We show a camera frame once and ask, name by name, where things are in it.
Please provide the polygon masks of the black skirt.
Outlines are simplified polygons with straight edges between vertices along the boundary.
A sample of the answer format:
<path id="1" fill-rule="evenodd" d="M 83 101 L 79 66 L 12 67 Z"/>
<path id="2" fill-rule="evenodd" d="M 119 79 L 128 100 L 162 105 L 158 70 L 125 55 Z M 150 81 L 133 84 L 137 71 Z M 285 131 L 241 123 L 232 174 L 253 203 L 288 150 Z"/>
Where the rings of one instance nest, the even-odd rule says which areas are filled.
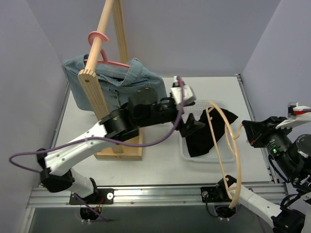
<path id="1" fill-rule="evenodd" d="M 218 142 L 225 133 L 225 122 L 216 109 L 210 111 L 209 115 L 211 117 L 211 124 L 213 127 L 215 140 Z M 186 137 L 186 143 L 190 157 L 205 155 L 209 153 L 209 151 L 214 147 L 214 142 L 205 110 L 202 111 L 199 122 L 205 123 L 205 127 Z"/>

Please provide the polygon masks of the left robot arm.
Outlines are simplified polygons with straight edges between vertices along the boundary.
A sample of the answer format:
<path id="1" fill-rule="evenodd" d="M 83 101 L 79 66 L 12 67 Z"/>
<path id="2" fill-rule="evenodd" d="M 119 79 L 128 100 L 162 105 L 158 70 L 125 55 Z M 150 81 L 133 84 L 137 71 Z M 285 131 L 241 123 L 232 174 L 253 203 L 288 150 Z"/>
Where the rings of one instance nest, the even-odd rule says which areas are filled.
<path id="1" fill-rule="evenodd" d="M 182 137 L 189 136 L 204 124 L 189 114 L 186 122 L 181 115 L 184 106 L 195 104 L 195 94 L 189 85 L 171 88 L 169 97 L 157 101 L 157 92 L 143 87 L 132 94 L 120 109 L 103 117 L 91 129 L 66 145 L 50 151 L 37 151 L 37 161 L 42 167 L 40 181 L 51 193 L 68 190 L 77 194 L 86 203 L 94 203 L 99 196 L 93 178 L 87 178 L 73 169 L 77 163 L 89 156 L 127 142 L 139 135 L 142 127 L 148 127 L 177 120 L 173 129 Z"/>

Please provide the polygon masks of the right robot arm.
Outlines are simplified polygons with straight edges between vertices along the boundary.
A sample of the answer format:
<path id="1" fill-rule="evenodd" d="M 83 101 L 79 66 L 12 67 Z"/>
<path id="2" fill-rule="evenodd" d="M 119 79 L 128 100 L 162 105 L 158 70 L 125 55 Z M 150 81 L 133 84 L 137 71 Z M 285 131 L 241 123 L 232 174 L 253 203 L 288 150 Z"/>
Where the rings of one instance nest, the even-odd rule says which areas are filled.
<path id="1" fill-rule="evenodd" d="M 309 123 L 308 113 L 293 118 L 272 116 L 264 121 L 242 122 L 247 141 L 254 148 L 265 148 L 273 170 L 292 185 L 297 193 L 274 204 L 226 175 L 218 182 L 216 196 L 231 199 L 265 220 L 275 233 L 309 233 L 311 231 L 311 136 L 288 138 L 293 128 Z"/>

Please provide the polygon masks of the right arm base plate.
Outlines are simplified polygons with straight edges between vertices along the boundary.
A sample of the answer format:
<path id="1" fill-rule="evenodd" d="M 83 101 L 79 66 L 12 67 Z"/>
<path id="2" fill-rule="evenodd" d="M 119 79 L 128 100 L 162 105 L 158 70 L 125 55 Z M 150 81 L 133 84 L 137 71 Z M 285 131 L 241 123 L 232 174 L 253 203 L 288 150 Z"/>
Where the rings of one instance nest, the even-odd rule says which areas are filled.
<path id="1" fill-rule="evenodd" d="M 231 199 L 219 186 L 203 186 L 200 188 L 202 202 L 211 217 L 229 221 L 236 215 L 238 208 L 229 208 Z"/>

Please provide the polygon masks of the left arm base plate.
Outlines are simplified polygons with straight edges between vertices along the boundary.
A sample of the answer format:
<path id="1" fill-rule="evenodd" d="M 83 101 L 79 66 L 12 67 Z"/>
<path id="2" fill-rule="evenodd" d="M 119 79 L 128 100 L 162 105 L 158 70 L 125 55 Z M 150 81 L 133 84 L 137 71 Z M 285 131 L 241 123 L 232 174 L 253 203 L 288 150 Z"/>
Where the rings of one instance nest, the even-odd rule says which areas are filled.
<path id="1" fill-rule="evenodd" d="M 74 194 L 70 195 L 69 205 L 81 205 L 79 217 L 87 221 L 110 221 L 108 218 L 103 219 L 104 205 L 111 205 L 114 202 L 113 188 L 99 188 L 95 194 L 89 197 L 76 197 Z"/>

